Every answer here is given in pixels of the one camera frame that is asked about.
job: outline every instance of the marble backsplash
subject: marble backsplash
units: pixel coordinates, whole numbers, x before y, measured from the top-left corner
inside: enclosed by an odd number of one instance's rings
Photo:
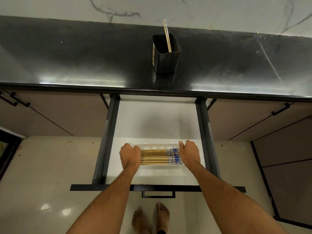
[[[0,0],[0,15],[312,37],[312,0]]]

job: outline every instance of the foot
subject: foot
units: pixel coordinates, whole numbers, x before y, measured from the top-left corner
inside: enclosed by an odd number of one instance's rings
[[[158,233],[159,230],[164,230],[166,233],[168,233],[169,216],[170,212],[167,207],[161,203],[157,204],[156,233]]]
[[[136,234],[152,234],[141,207],[133,214],[132,227]]]

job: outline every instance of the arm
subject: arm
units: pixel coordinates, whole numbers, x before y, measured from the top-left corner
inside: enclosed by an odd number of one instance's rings
[[[81,213],[67,234],[119,234],[130,184],[141,161],[141,151],[126,143],[119,152],[123,171]]]
[[[179,145],[181,159],[197,179],[222,234],[287,234],[257,202],[207,171],[194,142],[179,141]]]

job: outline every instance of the person's left arm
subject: person's left arm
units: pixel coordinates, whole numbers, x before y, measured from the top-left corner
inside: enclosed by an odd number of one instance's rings
[[[119,152],[123,171],[81,213],[66,234],[119,234],[130,184],[141,161],[141,151],[126,143]]]

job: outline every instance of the person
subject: person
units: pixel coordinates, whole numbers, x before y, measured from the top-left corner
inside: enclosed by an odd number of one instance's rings
[[[222,234],[287,233],[257,202],[206,170],[200,163],[199,150],[194,142],[187,140],[184,145],[179,141],[179,145],[180,157],[197,179]],[[138,146],[132,148],[126,143],[119,154],[123,171],[80,214],[67,234],[120,233],[130,184],[139,168],[141,152]],[[166,206],[157,204],[158,234],[168,234],[169,217]],[[151,234],[140,207],[133,215],[132,226],[136,234]]]

